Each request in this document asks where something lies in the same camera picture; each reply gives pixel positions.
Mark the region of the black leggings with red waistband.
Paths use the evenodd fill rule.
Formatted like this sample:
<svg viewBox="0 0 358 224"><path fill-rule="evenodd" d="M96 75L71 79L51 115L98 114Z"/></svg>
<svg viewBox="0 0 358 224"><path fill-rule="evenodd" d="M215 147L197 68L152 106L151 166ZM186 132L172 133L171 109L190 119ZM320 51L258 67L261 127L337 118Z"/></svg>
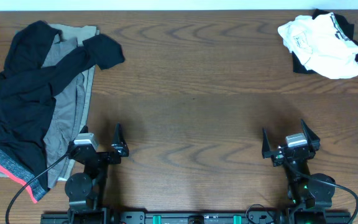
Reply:
<svg viewBox="0 0 358 224"><path fill-rule="evenodd" d="M95 65L105 70L125 61L121 45L98 34L56 65L42 67L57 34L44 21L17 32L0 72L0 172L24 186L34 203L48 192L44 137L55 97L77 74Z"/></svg>

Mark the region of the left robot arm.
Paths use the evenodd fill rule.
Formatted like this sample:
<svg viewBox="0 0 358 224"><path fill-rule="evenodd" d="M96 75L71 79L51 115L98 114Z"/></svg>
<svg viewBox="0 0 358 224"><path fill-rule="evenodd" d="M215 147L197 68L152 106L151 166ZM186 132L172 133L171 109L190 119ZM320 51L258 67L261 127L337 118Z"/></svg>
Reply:
<svg viewBox="0 0 358 224"><path fill-rule="evenodd" d="M122 126L117 124L112 140L112 151L98 152L99 144L85 126L69 144L68 158L84 165L84 171L69 177L65 193L69 198L69 223L111 223L110 211L102 206L108 167L121 163L129 155Z"/></svg>

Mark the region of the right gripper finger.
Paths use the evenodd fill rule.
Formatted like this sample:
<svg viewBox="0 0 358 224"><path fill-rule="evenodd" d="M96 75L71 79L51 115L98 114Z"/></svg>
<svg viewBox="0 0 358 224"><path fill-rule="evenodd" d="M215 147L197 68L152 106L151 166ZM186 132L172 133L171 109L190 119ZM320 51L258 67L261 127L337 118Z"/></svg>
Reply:
<svg viewBox="0 0 358 224"><path fill-rule="evenodd" d="M301 126L308 145L314 151L318 151L320 148L320 138L307 126L303 119L301 120Z"/></svg>
<svg viewBox="0 0 358 224"><path fill-rule="evenodd" d="M263 133L262 157L264 159L275 157L273 151L271 150L270 143L269 143L269 140L268 140L268 137L267 137L267 133L266 133L266 130L264 128L262 129L262 133Z"/></svg>

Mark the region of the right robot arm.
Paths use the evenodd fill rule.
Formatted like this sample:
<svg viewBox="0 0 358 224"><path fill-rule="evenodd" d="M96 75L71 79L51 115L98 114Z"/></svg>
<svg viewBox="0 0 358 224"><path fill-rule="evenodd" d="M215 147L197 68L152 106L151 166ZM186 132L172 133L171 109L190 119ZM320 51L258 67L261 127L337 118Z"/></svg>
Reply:
<svg viewBox="0 0 358 224"><path fill-rule="evenodd" d="M320 149L320 138L301 121L302 132L285 138L285 144L272 149L266 130L262 130L262 157L274 167L284 168L287 196L293 205L275 216L275 223L327 223L326 209L332 207L335 180L322 173L311 174L308 161Z"/></svg>

